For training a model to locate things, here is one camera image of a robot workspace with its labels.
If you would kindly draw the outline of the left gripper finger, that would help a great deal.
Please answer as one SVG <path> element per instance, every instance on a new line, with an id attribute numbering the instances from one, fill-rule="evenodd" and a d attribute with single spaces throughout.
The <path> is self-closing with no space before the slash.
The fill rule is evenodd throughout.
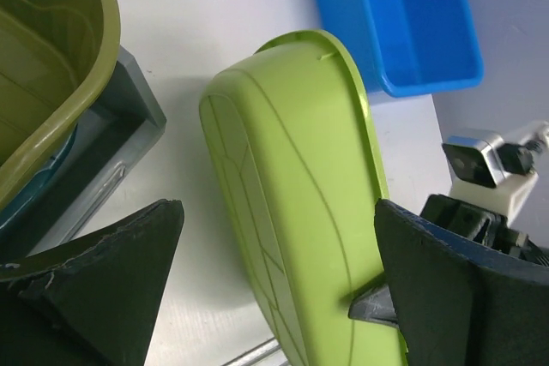
<path id="1" fill-rule="evenodd" d="M 3 365 L 144 364 L 184 225 L 179 200 L 1 263 Z"/>

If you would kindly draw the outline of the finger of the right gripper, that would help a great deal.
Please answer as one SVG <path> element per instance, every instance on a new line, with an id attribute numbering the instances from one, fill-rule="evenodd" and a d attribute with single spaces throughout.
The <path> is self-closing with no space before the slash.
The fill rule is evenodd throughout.
<path id="1" fill-rule="evenodd" d="M 356 321 L 376 323 L 388 327 L 397 326 L 397 315 L 387 284 L 363 291 L 352 300 L 348 317 Z"/>

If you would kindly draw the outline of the blue plastic tub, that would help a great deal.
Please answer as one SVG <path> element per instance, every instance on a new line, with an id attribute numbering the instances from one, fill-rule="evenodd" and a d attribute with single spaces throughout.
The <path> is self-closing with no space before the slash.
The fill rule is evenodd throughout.
<path id="1" fill-rule="evenodd" d="M 317 0 L 317 7 L 368 93 L 409 98 L 475 87 L 483 79 L 468 0 Z"/>

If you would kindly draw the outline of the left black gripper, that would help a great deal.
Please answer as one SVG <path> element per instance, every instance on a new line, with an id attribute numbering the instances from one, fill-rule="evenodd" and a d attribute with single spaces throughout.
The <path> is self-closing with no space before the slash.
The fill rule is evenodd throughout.
<path id="1" fill-rule="evenodd" d="M 446 195 L 430 195 L 419 216 L 375 206 L 409 364 L 546 365 L 548 250 L 503 215 Z"/>

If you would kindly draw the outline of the lime green shallow tub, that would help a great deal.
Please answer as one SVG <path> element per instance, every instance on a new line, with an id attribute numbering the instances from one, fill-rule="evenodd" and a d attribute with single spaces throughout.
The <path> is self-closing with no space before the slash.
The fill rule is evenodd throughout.
<path id="1" fill-rule="evenodd" d="M 358 68 L 331 33 L 281 35 L 206 86 L 199 117 L 257 304 L 292 365 L 403 365 L 393 327 L 348 315 L 383 271 L 388 196 Z"/>

